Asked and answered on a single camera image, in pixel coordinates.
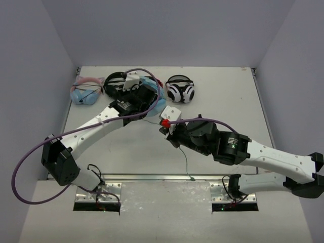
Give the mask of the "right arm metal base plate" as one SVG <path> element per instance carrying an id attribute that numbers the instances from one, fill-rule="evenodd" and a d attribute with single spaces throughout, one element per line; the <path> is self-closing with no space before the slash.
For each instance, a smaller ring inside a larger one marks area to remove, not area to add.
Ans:
<path id="1" fill-rule="evenodd" d="M 252 212 L 258 211 L 255 194 L 233 198 L 226 192 L 227 182 L 210 182 L 212 212 Z"/>

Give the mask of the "light blue over-ear headphones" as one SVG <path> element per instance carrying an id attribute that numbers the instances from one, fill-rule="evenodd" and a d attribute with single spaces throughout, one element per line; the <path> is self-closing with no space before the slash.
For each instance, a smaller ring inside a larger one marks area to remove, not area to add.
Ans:
<path id="1" fill-rule="evenodd" d="M 149 107 L 150 111 L 146 116 L 152 117 L 160 114 L 167 105 L 164 88 L 157 84 L 154 78 L 152 78 L 151 76 L 140 76 L 140 82 L 142 85 L 150 86 L 156 92 L 159 91 L 159 98 L 157 99 L 157 103 L 155 104 L 155 101 L 152 102 L 151 106 Z"/>

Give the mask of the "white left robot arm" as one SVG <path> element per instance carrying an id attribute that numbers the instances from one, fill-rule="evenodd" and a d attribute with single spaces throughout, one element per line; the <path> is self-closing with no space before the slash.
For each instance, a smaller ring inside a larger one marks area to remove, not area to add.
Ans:
<path id="1" fill-rule="evenodd" d="M 43 145 L 42 165 L 60 186 L 76 185 L 96 192 L 104 185 L 95 172 L 82 168 L 77 159 L 89 147 L 107 134 L 142 119 L 157 101 L 157 91 L 149 85 L 121 96 L 111 102 L 94 118 L 67 135 L 46 138 Z"/>

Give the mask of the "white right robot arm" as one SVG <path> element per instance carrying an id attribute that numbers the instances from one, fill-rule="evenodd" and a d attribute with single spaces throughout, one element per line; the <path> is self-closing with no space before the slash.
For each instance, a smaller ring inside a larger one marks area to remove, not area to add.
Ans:
<path id="1" fill-rule="evenodd" d="M 176 148 L 187 147 L 224 165 L 251 166 L 267 170 L 266 174 L 233 174 L 227 192 L 233 199 L 260 191 L 287 191 L 303 198 L 323 194 L 323 155 L 295 155 L 267 147 L 246 135 L 220 131 L 212 121 L 187 123 L 163 119 L 160 132 Z"/>

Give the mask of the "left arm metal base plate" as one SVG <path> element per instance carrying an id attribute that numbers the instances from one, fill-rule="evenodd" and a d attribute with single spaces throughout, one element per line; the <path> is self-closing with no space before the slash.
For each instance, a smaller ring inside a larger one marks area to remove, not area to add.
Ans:
<path id="1" fill-rule="evenodd" d="M 77 188 L 74 211 L 89 212 L 120 212 L 122 183 L 106 181 L 104 186 L 99 187 L 99 192 L 88 192 Z"/>

